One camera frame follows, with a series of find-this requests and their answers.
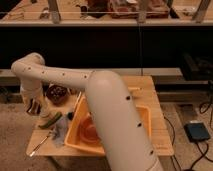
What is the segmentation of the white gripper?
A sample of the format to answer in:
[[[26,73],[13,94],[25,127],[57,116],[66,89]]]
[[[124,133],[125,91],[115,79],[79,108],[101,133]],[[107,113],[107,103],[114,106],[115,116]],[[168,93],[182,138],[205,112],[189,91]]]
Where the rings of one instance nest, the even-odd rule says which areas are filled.
[[[28,109],[27,114],[34,115],[33,102],[37,102],[37,114],[41,114],[43,110],[43,88],[40,82],[22,81],[20,85],[20,93],[23,103]]]

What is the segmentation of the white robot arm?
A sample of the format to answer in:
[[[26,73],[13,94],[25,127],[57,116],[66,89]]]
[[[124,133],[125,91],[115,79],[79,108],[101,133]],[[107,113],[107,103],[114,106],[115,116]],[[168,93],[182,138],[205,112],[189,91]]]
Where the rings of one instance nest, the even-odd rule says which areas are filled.
[[[16,60],[11,70],[27,98],[37,97],[44,82],[83,91],[112,171],[163,171],[132,96],[117,73],[48,67],[38,53]]]

